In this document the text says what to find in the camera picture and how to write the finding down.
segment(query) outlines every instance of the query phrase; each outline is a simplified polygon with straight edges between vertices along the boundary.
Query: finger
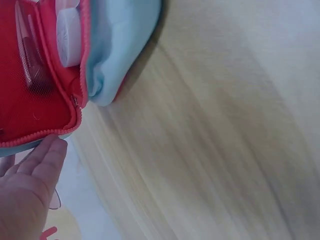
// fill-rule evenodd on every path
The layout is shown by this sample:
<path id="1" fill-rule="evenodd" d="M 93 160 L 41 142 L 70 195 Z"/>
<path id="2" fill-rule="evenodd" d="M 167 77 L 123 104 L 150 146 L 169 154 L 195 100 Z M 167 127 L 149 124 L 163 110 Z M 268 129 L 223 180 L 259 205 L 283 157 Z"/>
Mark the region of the finger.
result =
<path id="1" fill-rule="evenodd" d="M 3 177 L 6 172 L 15 164 L 16 155 L 0 158 L 0 177 Z"/>
<path id="2" fill-rule="evenodd" d="M 54 140 L 43 160 L 34 168 L 31 174 L 32 177 L 41 180 L 47 187 L 49 201 L 55 191 L 64 164 L 67 146 L 68 143 L 65 140 L 59 138 Z"/>
<path id="3" fill-rule="evenodd" d="M 57 135 L 49 135 L 32 152 L 30 152 L 18 165 L 17 173 L 31 175 L 36 166 L 44 159 L 51 144 L 58 139 Z"/>

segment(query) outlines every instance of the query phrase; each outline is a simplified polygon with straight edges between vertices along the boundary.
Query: wooden surface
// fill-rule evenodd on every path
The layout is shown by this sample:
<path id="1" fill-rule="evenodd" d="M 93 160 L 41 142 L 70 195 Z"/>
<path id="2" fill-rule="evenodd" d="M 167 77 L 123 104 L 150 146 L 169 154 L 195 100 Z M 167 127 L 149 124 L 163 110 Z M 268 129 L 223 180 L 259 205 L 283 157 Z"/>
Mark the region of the wooden surface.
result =
<path id="1" fill-rule="evenodd" d="M 128 240 L 320 239 L 320 3 L 172 0 L 73 135 Z"/>

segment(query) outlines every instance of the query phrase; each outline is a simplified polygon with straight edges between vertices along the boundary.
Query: fabric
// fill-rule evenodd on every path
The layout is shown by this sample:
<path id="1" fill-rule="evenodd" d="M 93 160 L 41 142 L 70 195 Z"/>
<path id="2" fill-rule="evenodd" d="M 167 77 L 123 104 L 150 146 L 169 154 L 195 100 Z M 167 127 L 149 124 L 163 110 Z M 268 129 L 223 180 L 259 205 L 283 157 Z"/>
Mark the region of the fabric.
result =
<path id="1" fill-rule="evenodd" d="M 161 0 L 91 1 L 91 52 L 86 64 L 89 100 L 110 104 L 152 34 Z"/>

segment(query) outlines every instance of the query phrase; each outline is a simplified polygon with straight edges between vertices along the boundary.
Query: red pouch lining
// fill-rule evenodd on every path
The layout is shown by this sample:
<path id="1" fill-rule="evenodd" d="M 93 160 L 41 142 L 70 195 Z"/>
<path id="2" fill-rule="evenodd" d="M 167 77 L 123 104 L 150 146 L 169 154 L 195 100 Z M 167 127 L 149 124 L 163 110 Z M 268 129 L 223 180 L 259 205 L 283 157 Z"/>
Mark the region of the red pouch lining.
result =
<path id="1" fill-rule="evenodd" d="M 14 147 L 32 142 L 45 137 L 50 133 L 64 135 L 73 132 L 81 123 L 81 109 L 75 106 L 73 94 L 76 97 L 86 96 L 86 83 L 82 73 L 80 80 L 79 67 L 74 69 L 59 68 L 53 49 L 53 33 L 48 29 L 55 29 L 55 8 L 48 4 L 54 2 L 43 0 L 38 5 L 30 1 L 21 1 L 21 5 L 28 15 L 32 15 L 36 28 L 36 35 L 41 50 L 44 52 L 47 67 L 51 73 L 55 86 L 50 94 L 38 94 L 30 92 L 21 64 L 17 45 L 17 30 L 15 21 L 15 1 L 0 0 L 0 47 L 3 49 L 0 55 L 0 147 Z M 89 1 L 84 0 L 81 5 L 89 6 Z M 54 20 L 48 26 L 48 21 L 42 18 L 46 11 L 51 11 Z M 90 14 L 90 8 L 82 7 L 85 13 Z M 90 27 L 90 22 L 85 23 L 84 28 Z M 83 50 L 81 67 L 86 62 L 86 53 L 89 51 L 90 37 L 85 35 L 86 45 Z M 87 97 L 79 98 L 79 104 L 85 105 Z"/>

